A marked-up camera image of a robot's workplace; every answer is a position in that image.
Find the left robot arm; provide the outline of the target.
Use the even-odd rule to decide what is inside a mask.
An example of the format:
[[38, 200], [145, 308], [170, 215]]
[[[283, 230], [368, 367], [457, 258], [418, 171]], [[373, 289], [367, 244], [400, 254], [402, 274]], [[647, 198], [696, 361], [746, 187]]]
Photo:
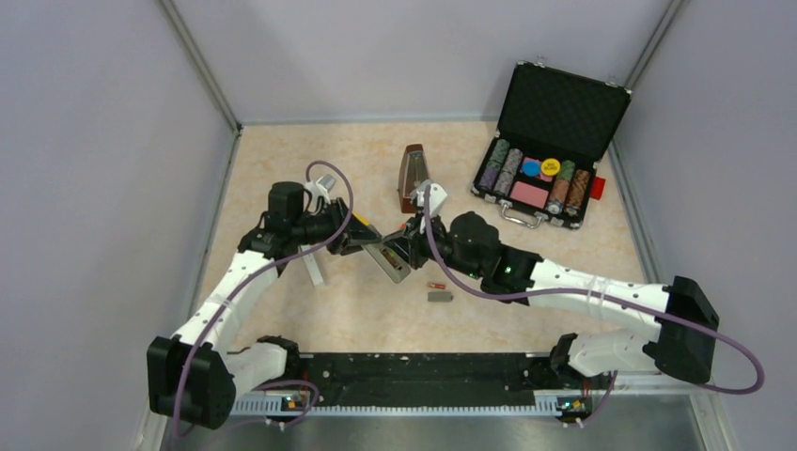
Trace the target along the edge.
[[176, 332], [157, 336], [148, 346], [150, 410], [217, 429], [233, 404], [261, 384], [295, 385], [302, 365], [294, 342], [265, 336], [233, 351], [233, 339], [290, 261], [320, 249], [332, 255], [356, 253], [381, 239], [344, 199], [331, 199], [321, 182], [275, 183], [267, 209], [240, 240], [209, 297]]

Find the green battery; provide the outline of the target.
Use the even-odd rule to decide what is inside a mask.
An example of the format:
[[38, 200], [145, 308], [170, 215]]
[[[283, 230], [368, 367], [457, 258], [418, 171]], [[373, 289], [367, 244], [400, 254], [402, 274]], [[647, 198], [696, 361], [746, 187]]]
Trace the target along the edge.
[[381, 253], [384, 259], [390, 264], [392, 268], [394, 268], [396, 271], [401, 270], [401, 261], [396, 257], [396, 255], [390, 249], [384, 248], [382, 249]]

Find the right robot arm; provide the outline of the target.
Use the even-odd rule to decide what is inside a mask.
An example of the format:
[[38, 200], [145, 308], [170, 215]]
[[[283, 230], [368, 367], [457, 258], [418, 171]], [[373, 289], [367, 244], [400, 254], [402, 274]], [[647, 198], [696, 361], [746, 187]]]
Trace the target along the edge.
[[383, 239], [390, 256], [412, 269], [440, 256], [446, 268], [479, 281], [482, 292], [523, 292], [518, 303], [569, 310], [616, 325], [599, 334], [563, 334], [551, 349], [554, 380], [575, 387], [585, 378], [614, 371], [654, 371], [692, 384], [711, 379], [719, 318], [699, 285], [677, 276], [666, 285], [638, 284], [580, 272], [539, 254], [504, 244], [499, 231], [474, 212], [449, 226], [423, 216]]

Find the grey battery cover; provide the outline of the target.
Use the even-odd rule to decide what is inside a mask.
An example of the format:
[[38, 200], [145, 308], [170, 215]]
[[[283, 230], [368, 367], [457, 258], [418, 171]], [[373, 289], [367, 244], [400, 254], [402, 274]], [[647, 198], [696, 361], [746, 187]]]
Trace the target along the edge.
[[453, 301], [453, 294], [447, 291], [429, 292], [427, 300], [430, 303], [450, 303]]

